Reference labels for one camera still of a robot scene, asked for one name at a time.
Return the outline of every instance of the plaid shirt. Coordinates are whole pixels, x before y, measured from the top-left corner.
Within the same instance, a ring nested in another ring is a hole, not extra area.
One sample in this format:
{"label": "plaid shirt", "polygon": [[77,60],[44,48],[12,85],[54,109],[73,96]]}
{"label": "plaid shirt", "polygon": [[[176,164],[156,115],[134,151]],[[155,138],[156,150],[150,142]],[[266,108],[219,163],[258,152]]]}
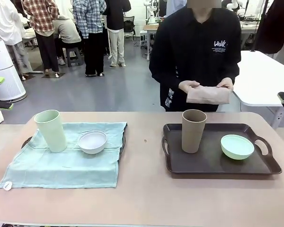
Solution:
{"label": "plaid shirt", "polygon": [[35,31],[54,30],[53,20],[58,18],[58,8],[53,0],[22,0],[24,10],[31,16],[30,25]]}
{"label": "plaid shirt", "polygon": [[106,10],[105,0],[73,0],[74,17],[83,38],[88,39],[89,33],[101,33],[101,14]]}

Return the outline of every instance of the stool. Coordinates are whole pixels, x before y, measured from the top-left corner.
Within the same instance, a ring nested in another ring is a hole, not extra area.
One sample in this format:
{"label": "stool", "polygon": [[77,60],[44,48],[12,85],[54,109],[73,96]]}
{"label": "stool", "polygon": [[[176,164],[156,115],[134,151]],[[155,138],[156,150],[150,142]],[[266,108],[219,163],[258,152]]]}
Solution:
{"label": "stool", "polygon": [[[75,52],[77,58],[76,59],[71,59],[70,52]],[[78,65],[82,65],[83,64],[82,57],[81,57],[79,49],[77,47],[75,47],[75,48],[66,48],[66,58],[67,58],[67,66],[68,67],[71,67],[72,63],[78,63]]]}

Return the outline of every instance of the light green bowl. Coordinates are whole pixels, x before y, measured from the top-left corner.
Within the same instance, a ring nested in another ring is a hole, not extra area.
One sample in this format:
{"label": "light green bowl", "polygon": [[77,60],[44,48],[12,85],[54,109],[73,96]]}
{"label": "light green bowl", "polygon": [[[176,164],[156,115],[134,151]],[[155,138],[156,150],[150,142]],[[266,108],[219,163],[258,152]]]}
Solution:
{"label": "light green bowl", "polygon": [[254,145],[246,138],[238,135],[226,135],[221,139],[222,151],[235,160],[248,158],[254,151]]}

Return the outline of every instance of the tray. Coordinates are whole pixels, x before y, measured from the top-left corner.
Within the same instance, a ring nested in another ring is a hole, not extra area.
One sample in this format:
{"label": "tray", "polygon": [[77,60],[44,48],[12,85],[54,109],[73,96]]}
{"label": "tray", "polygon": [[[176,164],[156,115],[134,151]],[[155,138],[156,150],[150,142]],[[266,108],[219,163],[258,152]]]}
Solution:
{"label": "tray", "polygon": [[[119,160],[118,160],[118,163],[120,162],[121,160],[121,155],[123,153],[123,150],[124,150],[124,147],[125,147],[125,144],[126,144],[126,137],[125,137],[125,132],[126,132],[126,129],[127,129],[127,124],[124,128],[124,132],[123,132],[123,137],[122,137],[122,147],[120,148],[120,153],[119,153]],[[27,140],[25,140],[21,146],[21,149],[32,139],[32,136],[29,137]]]}
{"label": "tray", "polygon": [[[227,157],[221,148],[221,138],[228,134],[249,139],[255,146],[254,153],[245,160]],[[267,155],[262,154],[256,140],[267,146]],[[164,125],[162,146],[166,167],[173,174],[274,175],[282,172],[269,143],[246,124],[206,124],[199,150],[194,154],[184,152],[181,142],[182,124]]]}

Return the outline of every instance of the person in plaid shirt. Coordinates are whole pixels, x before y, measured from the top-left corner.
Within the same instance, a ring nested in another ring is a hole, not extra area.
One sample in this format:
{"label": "person in plaid shirt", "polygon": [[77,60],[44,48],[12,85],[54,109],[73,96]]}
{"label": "person in plaid shirt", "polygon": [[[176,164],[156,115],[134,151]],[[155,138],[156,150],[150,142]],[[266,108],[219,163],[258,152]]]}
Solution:
{"label": "person in plaid shirt", "polygon": [[84,39],[84,60],[87,77],[104,76],[103,34],[101,14],[105,0],[73,0],[73,14]]}
{"label": "person in plaid shirt", "polygon": [[39,51],[45,69],[49,69],[59,77],[58,60],[53,37],[53,20],[58,18],[58,8],[53,0],[22,0],[24,10],[31,16],[30,25],[35,30]]}

